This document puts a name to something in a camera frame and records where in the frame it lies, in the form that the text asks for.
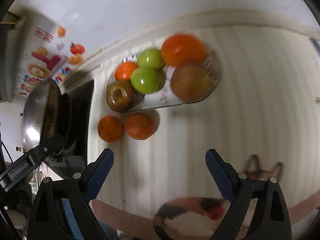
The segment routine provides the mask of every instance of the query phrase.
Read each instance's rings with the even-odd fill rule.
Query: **cat head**
[[[277,162],[269,171],[262,170],[260,168],[259,157],[257,155],[252,155],[244,168],[244,173],[250,179],[259,179],[265,181],[268,180],[270,177],[274,177],[277,180],[280,180],[282,171],[282,162]]]

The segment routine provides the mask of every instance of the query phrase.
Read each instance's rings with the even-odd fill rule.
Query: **blue gripper pad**
[[[207,151],[205,155],[205,164],[207,165],[207,168],[211,173],[211,176],[213,177],[215,183],[217,184],[223,198],[228,200],[232,204],[235,200],[232,180],[229,178],[223,166],[219,163],[217,158],[212,153],[213,151],[217,153],[215,149]]]
[[[104,149],[96,161],[97,162],[100,161],[100,164],[96,168],[96,170],[93,172],[90,179],[88,180],[86,193],[84,194],[84,199],[86,200],[87,203],[97,198],[99,191],[104,181],[106,180],[111,170],[111,167],[113,165],[113,162],[114,162],[113,151],[110,149]]]

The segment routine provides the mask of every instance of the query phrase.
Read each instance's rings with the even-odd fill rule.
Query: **white wall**
[[[10,11],[20,14],[24,8],[103,46],[144,25],[204,10],[252,9],[319,27],[303,0],[16,0]]]
[[[13,161],[18,159],[23,153],[17,152],[16,147],[22,147],[20,113],[23,112],[25,98],[14,95],[13,102],[0,103],[0,132],[1,140],[7,147]],[[7,152],[2,148],[4,159],[10,162]]]

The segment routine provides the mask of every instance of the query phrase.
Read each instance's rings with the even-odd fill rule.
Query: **kitchen counter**
[[[320,188],[320,57],[307,35],[257,26],[194,30],[223,63],[223,79],[200,103],[148,111],[159,120],[145,141],[126,133],[114,143],[99,138],[99,120],[113,112],[105,99],[108,77],[120,61],[166,37],[114,55],[95,70],[89,121],[88,162],[104,148],[115,162],[98,199],[121,210],[152,218],[176,197],[221,197],[204,162],[215,148],[237,171],[252,154],[260,168],[283,162],[280,185],[288,207]],[[303,230],[294,232],[297,237]]]

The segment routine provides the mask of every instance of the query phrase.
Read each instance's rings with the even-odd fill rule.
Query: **green apple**
[[[160,69],[164,65],[164,61],[159,49],[150,48],[140,53],[137,60],[138,67],[147,67]]]
[[[150,94],[158,90],[161,76],[152,68],[137,68],[132,72],[131,84],[141,94]]]

